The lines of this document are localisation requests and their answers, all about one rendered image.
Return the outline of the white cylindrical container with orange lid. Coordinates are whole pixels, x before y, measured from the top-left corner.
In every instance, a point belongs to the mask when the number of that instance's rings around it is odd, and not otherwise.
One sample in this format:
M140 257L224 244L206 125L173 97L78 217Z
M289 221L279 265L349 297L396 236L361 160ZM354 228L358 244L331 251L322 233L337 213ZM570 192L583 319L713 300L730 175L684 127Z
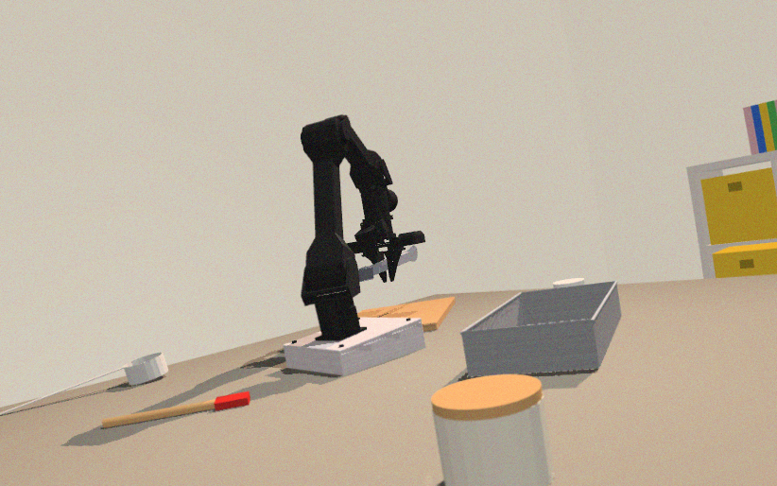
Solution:
M490 375L432 395L445 486L549 486L555 475L540 382Z

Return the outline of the light wooden board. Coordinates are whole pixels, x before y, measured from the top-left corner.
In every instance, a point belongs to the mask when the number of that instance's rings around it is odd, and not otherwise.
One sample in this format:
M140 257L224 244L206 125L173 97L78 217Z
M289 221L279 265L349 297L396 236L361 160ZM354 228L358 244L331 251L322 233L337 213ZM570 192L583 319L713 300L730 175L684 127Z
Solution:
M358 318L419 318L423 331L437 331L456 303L455 297L362 310Z

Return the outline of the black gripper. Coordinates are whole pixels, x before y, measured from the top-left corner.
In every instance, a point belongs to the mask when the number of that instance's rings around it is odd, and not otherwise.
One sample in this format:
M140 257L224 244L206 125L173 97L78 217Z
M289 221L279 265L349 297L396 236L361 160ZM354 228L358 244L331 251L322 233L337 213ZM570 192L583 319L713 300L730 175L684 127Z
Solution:
M401 253L406 249L404 246L424 243L424 234L422 231L416 231L399 234L398 237L396 237L396 233L393 233L391 225L393 215L391 215L389 211L366 214L364 217L365 219L362 219L362 222L366 222L367 226L373 224L374 219L377 217L380 217L380 220L383 219L388 225L388 238L384 239L389 240L389 242L385 242L382 237L379 244L369 245L364 249L359 249L357 242L347 243L347 245L354 252L354 254L363 252L362 257L367 257L372 262L372 264L383 261L386 256L388 262L388 276L390 281L393 282ZM379 248L384 247L388 247L388 250L385 252L380 252Z

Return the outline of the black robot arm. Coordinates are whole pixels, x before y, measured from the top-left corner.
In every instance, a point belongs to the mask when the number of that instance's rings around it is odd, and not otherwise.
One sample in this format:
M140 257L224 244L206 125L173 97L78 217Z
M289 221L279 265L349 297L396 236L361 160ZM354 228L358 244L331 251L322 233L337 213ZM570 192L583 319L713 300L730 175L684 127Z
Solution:
M351 165L350 177L361 194L364 215L392 212L398 198L387 187L393 182L385 160L365 148L346 114L305 125L301 141L313 162L315 215L315 238L306 252L303 271L302 301L304 306L315 306L321 332L316 340L342 340L368 330L360 327L353 300L360 293L355 254L343 238L339 165L344 157ZM388 225L380 217L368 226L362 222L360 227L354 235L359 249L389 238Z

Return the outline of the grey rectangular tin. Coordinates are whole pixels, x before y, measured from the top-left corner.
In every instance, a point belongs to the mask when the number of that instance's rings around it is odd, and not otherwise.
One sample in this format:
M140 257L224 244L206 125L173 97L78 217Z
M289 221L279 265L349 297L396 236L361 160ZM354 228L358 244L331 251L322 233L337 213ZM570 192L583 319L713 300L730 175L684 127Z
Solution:
M599 369L620 318L617 281L519 292L459 332L468 376Z

